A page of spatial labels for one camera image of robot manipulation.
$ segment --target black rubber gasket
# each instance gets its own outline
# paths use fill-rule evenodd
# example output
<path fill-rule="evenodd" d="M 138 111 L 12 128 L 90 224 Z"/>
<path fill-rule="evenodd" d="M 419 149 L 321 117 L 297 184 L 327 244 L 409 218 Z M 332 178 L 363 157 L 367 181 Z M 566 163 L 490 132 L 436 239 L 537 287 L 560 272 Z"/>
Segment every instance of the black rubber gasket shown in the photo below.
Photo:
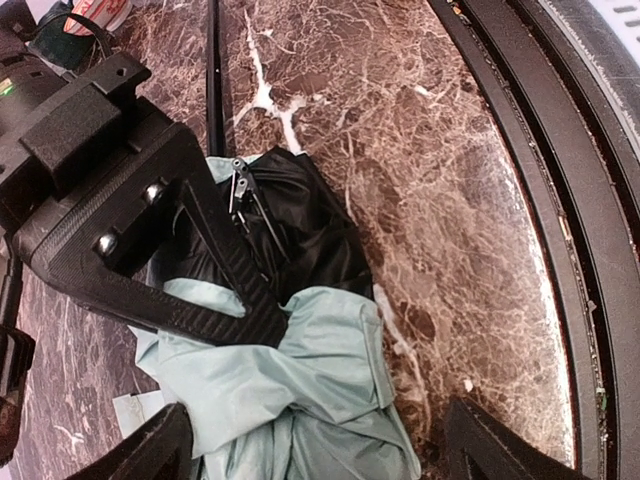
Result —
<path fill-rule="evenodd" d="M 430 3 L 494 114 L 547 254 L 569 352 L 576 465 L 591 478 L 635 478 L 637 158 L 596 81 L 536 2 Z"/>

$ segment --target brown marble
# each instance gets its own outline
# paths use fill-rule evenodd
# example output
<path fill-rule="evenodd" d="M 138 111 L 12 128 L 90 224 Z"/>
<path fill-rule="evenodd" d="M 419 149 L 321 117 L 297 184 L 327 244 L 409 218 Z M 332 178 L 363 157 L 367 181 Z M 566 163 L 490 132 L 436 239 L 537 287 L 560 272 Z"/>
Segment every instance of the brown marble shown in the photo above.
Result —
<path fill-rule="evenodd" d="M 528 206 L 426 2 L 221 0 L 221 10 L 229 153 L 304 149 L 344 199 L 424 478 L 447 477 L 437 453 L 452 394 L 571 464 L 565 352 Z M 142 93 L 201 140 L 205 13 L 205 0 L 147 4 L 119 36 L 153 71 Z M 117 441 L 111 398 L 152 384 L 132 368 L 121 326 L 33 277 L 25 290 L 21 324 L 39 343 L 12 471 L 63 478 Z"/>
<path fill-rule="evenodd" d="M 430 443 L 443 444 L 450 395 L 468 390 L 570 464 L 565 352 L 530 213 L 478 88 L 430 8 L 223 4 L 229 135 L 240 154 L 299 144 L 344 196 L 388 307 L 387 359 L 425 478 L 446 477 Z M 275 106 L 261 98 L 269 85 Z"/>

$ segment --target screw head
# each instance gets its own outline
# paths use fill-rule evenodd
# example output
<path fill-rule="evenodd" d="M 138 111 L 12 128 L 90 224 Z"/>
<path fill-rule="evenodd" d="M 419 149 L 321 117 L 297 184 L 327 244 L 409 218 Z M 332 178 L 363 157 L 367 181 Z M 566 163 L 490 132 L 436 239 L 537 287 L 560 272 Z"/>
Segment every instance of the screw head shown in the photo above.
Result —
<path fill-rule="evenodd" d="M 98 253 L 103 257 L 108 257 L 113 253 L 118 245 L 118 237 L 115 233 L 105 233 L 98 240 Z"/>
<path fill-rule="evenodd" d="M 153 205 L 158 201 L 164 192 L 164 185 L 160 183 L 152 183 L 144 191 L 144 199 L 149 205 Z"/>

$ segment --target light blue cloth bag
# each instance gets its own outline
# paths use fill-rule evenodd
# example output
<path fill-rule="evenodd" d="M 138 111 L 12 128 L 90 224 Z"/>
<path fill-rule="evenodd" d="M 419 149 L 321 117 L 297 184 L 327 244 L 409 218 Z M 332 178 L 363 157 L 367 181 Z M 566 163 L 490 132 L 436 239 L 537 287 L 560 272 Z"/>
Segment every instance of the light blue cloth bag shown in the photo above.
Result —
<path fill-rule="evenodd" d="M 214 178 L 230 162 L 208 159 Z M 229 289 L 191 279 L 167 293 L 241 317 Z M 393 406 L 382 322 L 371 300 L 324 287 L 294 295 L 278 349 L 213 347 L 133 329 L 137 365 L 183 403 L 193 457 L 210 480 L 400 480 L 420 463 Z"/>

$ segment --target black plastic bracket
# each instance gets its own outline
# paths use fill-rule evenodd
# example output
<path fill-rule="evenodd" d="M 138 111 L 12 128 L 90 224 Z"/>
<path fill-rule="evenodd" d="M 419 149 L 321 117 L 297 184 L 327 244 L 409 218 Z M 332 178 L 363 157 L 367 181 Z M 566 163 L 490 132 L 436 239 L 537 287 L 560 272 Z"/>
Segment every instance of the black plastic bracket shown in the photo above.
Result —
<path fill-rule="evenodd" d="M 533 448 L 470 400 L 453 399 L 445 428 L 451 480 L 588 480 Z"/>
<path fill-rule="evenodd" d="M 0 152 L 7 153 L 9 168 L 0 177 L 0 218 L 8 229 L 19 225 L 16 251 L 36 275 L 89 310 L 216 345 L 277 346 L 286 316 L 236 231 L 193 132 L 145 99 L 135 99 L 135 85 L 147 77 L 145 72 L 131 57 L 114 55 L 2 137 Z M 95 101 L 76 109 L 70 121 L 65 105 L 87 91 Z M 63 119 L 93 128 L 82 129 L 82 142 L 73 143 Z M 34 124 L 43 123 L 49 126 L 50 143 L 57 132 L 62 145 L 47 150 L 43 138 L 37 142 L 40 148 L 25 140 L 37 136 Z M 53 132 L 55 125 L 59 128 Z M 93 147 L 85 150 L 86 145 Z M 70 174 L 69 164 L 81 165 L 84 175 Z M 41 179 L 35 192 L 27 185 L 34 171 Z M 190 216 L 227 286 L 238 295 L 243 318 L 132 279 L 171 236 L 179 210 Z"/>

